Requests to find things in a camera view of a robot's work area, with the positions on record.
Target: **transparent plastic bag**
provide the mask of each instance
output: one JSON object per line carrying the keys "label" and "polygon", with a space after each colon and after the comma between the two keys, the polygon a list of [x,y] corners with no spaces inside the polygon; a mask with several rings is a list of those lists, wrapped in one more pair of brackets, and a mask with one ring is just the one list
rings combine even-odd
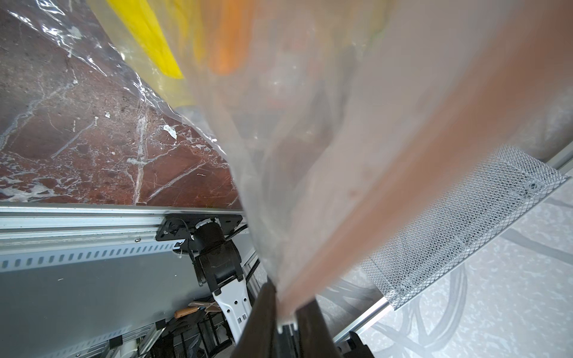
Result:
{"label": "transparent plastic bag", "polygon": [[[537,76],[552,56],[571,58],[547,20],[564,3],[150,0],[228,158],[280,315],[570,80],[564,62]],[[174,9],[201,23],[173,21]],[[534,63],[536,46],[547,58]]]}
{"label": "transparent plastic bag", "polygon": [[[68,51],[70,56],[110,77],[159,113],[192,125],[222,154],[172,55],[169,62],[169,48],[156,51],[157,56],[149,51],[160,47],[159,27],[143,34],[130,29],[130,25],[144,22],[141,17],[150,15],[145,4],[145,0],[0,1],[2,9]],[[120,18],[126,13],[134,16]]]}

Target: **perforated metal sheet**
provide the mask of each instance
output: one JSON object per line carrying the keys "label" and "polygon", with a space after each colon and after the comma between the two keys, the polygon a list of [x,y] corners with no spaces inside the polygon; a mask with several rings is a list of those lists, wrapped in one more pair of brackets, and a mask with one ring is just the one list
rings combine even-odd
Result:
{"label": "perforated metal sheet", "polygon": [[362,267],[394,309],[461,263],[566,181],[514,147],[502,147]]}

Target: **marble countertop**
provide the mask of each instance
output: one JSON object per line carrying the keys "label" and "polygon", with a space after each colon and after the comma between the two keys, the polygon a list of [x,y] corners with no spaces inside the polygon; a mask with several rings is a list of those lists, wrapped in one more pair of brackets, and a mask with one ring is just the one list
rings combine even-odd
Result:
{"label": "marble countertop", "polygon": [[240,208],[228,164],[0,11],[0,200]]}

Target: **metal frame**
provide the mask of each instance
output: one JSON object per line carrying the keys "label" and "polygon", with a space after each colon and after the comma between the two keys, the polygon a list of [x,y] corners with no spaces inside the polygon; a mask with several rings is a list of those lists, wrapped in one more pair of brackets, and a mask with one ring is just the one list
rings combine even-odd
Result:
{"label": "metal frame", "polygon": [[364,313],[358,316],[357,319],[352,321],[352,323],[340,331],[340,333],[338,333],[332,340],[335,344],[338,344],[348,339],[350,337],[349,333],[351,331],[357,334],[361,334],[392,310],[394,309],[392,306],[390,306],[388,300],[385,297],[382,297],[375,304],[370,306],[370,308],[368,308]]}
{"label": "metal frame", "polygon": [[551,158],[546,164],[559,170],[563,174],[566,174],[569,170],[573,169],[573,141],[559,151],[559,153]]}
{"label": "metal frame", "polygon": [[165,325],[163,328],[158,329],[157,323],[155,323],[149,332],[145,335],[143,340],[139,343],[139,355],[145,356],[147,352],[150,351],[151,347],[155,344],[157,339],[161,336],[161,333],[165,331]]}
{"label": "metal frame", "polygon": [[436,282],[442,280],[447,274],[449,274],[450,272],[452,272],[453,270],[455,270],[456,268],[460,267],[464,262],[466,262],[470,257],[474,256],[476,253],[478,253],[479,251],[483,250],[486,246],[488,246],[489,244],[491,244],[493,242],[494,239],[500,237],[503,235],[504,232],[506,232],[507,230],[509,230],[515,223],[517,223],[519,220],[521,220],[523,218],[523,216],[525,216],[525,214],[527,214],[528,212],[530,212],[531,210],[533,210],[535,207],[537,207],[539,204],[545,202],[545,200],[547,200],[547,198],[549,198],[557,189],[561,188],[561,186],[563,186],[565,183],[567,183],[569,180],[571,179],[571,177],[568,177],[565,179],[565,181],[563,183],[561,183],[559,186],[557,186],[555,189],[553,189],[549,194],[547,194],[543,199],[539,200],[537,203],[535,203],[532,207],[530,207],[526,212],[524,212],[523,214],[521,214],[517,219],[515,219],[511,224],[509,224],[506,228],[504,228],[503,230],[501,230],[497,235],[495,235],[494,237],[492,237],[488,242],[484,243],[483,245],[481,245],[476,251],[472,252],[469,256],[467,256],[466,258],[464,258],[462,261],[460,261],[458,264],[456,264],[455,266],[453,266],[451,269],[449,269],[446,273],[444,273],[442,276],[440,276],[437,280],[435,280],[434,282],[431,283],[431,285],[423,288],[420,292],[418,292],[414,297],[412,297],[411,299],[409,299],[409,301],[419,297],[426,289],[428,289],[429,287],[431,287],[433,284],[435,284]]}
{"label": "metal frame", "polygon": [[242,215],[213,208],[0,203],[0,273],[171,251],[179,241],[156,242],[155,233],[173,213]]}
{"label": "metal frame", "polygon": [[187,333],[187,332],[183,332],[179,335],[178,338],[180,339],[180,341],[177,343],[175,342],[176,336],[173,337],[173,349],[174,349],[175,353],[177,354],[178,351],[181,349],[183,351],[183,355],[185,357],[188,356],[188,354],[187,354],[187,343],[186,342],[191,341],[193,343],[193,340],[197,339],[198,341],[200,341],[200,339],[201,339],[201,335],[199,334],[199,332],[185,338],[185,333]]}
{"label": "metal frame", "polygon": [[[217,324],[213,323],[213,317],[216,317],[218,314],[221,314],[222,321],[218,322]],[[219,336],[217,335],[217,329],[227,322],[226,316],[223,312],[208,312],[206,317],[203,318],[201,321],[197,322],[197,330],[199,331],[198,335],[200,336],[200,342],[203,343],[203,348],[205,350],[205,355],[207,357],[212,357],[218,354],[221,350],[226,349],[227,347],[231,346],[233,342],[231,341],[231,337],[228,337],[225,341],[219,341]],[[205,331],[201,329],[201,324],[205,324]]]}
{"label": "metal frame", "polygon": [[123,341],[128,342],[147,336],[149,332],[152,332],[153,328],[155,328],[155,323],[148,324],[129,332],[125,332],[125,330],[112,332],[108,335],[102,335],[100,337],[94,338],[83,344],[78,344],[73,347],[66,347],[58,352],[42,356],[41,358],[92,358],[100,356],[102,353],[109,351],[109,339],[122,335]]}

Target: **white bracket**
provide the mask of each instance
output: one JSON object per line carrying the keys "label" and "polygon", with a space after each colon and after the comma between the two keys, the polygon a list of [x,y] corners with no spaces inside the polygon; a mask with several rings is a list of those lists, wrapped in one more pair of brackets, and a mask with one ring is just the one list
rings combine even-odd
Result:
{"label": "white bracket", "polygon": [[238,343],[251,312],[245,279],[242,281],[232,280],[221,287],[219,295],[213,294],[213,297],[223,310],[235,343]]}

